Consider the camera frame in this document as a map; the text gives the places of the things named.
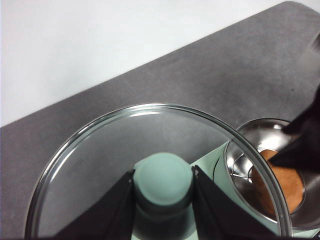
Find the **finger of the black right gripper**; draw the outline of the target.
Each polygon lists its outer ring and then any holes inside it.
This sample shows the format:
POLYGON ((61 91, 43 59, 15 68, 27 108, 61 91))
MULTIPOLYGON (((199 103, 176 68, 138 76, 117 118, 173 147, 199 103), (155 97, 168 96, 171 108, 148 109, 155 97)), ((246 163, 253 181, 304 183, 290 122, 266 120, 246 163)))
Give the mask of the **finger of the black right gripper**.
POLYGON ((282 131, 287 135, 302 134, 307 124, 320 121, 320 87, 318 86, 312 103, 293 119, 282 131))
POLYGON ((320 173, 320 136, 302 135, 271 158, 277 167, 320 173))

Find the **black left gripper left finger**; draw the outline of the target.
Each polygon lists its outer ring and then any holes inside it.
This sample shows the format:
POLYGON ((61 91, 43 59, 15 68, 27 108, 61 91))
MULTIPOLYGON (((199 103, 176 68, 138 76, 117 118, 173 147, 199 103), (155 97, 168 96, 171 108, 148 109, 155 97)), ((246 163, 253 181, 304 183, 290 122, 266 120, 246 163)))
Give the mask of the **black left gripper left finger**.
POLYGON ((133 170, 126 172, 98 202, 52 239, 130 240, 136 213, 133 176, 133 170))

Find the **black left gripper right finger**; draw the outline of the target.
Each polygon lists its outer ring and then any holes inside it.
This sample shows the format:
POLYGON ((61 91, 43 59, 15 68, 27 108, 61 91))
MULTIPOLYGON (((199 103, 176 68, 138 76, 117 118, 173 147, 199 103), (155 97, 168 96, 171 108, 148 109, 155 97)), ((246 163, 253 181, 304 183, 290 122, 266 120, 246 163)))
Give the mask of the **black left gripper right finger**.
POLYGON ((277 240, 279 237, 232 201, 197 165, 192 208, 200 240, 277 240))

